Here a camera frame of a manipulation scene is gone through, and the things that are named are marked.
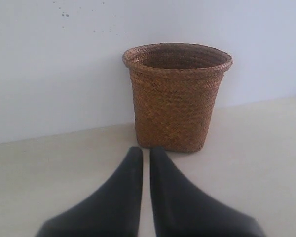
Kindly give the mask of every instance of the woven basket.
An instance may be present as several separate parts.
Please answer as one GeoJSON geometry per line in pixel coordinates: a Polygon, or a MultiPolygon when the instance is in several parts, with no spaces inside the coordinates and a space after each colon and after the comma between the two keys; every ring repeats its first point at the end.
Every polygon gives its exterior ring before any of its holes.
{"type": "Polygon", "coordinates": [[[123,61],[132,81],[139,145],[199,151],[231,56],[197,44],[162,43],[132,48],[123,61]]]}

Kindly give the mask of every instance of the brown basket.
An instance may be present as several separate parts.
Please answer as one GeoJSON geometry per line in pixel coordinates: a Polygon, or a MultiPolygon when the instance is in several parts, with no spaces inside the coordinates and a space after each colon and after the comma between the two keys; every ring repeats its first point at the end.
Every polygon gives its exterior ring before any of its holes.
{"type": "Polygon", "coordinates": [[[197,44],[162,43],[132,48],[123,61],[132,81],[139,145],[199,151],[231,56],[197,44]]]}

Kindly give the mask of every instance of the wall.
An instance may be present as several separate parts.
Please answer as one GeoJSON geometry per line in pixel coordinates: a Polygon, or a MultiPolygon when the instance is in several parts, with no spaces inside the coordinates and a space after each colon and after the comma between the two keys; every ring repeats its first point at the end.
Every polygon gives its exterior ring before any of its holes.
{"type": "Polygon", "coordinates": [[[121,55],[157,42],[233,56],[217,106],[296,95],[296,0],[0,0],[0,143],[133,121],[121,55]]]}

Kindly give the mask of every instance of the beige floor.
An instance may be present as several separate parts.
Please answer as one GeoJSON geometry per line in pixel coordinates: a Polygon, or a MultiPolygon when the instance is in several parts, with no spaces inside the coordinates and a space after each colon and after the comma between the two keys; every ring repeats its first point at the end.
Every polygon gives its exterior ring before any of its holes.
{"type": "MultiPolygon", "coordinates": [[[[115,170],[133,125],[0,145],[0,237],[33,237],[115,170]]],[[[140,236],[154,237],[148,151],[140,236]]],[[[195,184],[250,214],[269,237],[296,237],[296,98],[216,109],[202,151],[169,153],[195,184]]]]}

